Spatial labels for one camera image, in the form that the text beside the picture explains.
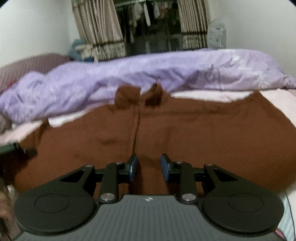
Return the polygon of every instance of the blue cloth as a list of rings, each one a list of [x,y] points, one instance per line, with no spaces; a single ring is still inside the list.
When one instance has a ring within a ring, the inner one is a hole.
[[[76,61],[83,61],[81,54],[79,54],[75,48],[79,45],[85,44],[85,41],[81,39],[75,39],[72,43],[71,50],[68,52],[68,55]]]
[[[84,62],[94,62],[94,57],[85,58]]]

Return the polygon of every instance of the striped curtain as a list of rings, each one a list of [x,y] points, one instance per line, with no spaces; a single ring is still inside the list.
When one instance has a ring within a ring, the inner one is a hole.
[[[178,0],[183,49],[207,47],[207,12],[204,0]]]
[[[80,38],[95,61],[125,57],[126,50],[113,0],[72,0]]]

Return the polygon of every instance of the purple comforter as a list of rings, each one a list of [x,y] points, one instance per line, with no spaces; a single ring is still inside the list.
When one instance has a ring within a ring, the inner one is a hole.
[[[254,50],[149,54],[99,63],[69,62],[48,74],[30,72],[0,96],[0,113],[15,123],[112,103],[120,85],[167,92],[189,89],[296,88],[268,55]]]

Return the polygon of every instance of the white wall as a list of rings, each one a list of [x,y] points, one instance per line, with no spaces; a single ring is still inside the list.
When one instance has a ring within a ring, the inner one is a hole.
[[[42,53],[67,54],[65,0],[9,0],[0,8],[0,66]]]
[[[207,0],[226,19],[227,48],[260,50],[296,78],[296,7],[289,0]]]

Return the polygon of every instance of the gray ribbed platform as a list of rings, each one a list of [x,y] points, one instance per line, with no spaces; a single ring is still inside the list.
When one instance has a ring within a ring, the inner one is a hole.
[[[68,234],[40,237],[22,233],[16,241],[280,241],[275,233],[260,237],[225,234],[204,220],[199,209],[174,196],[126,195],[102,205],[85,226]]]

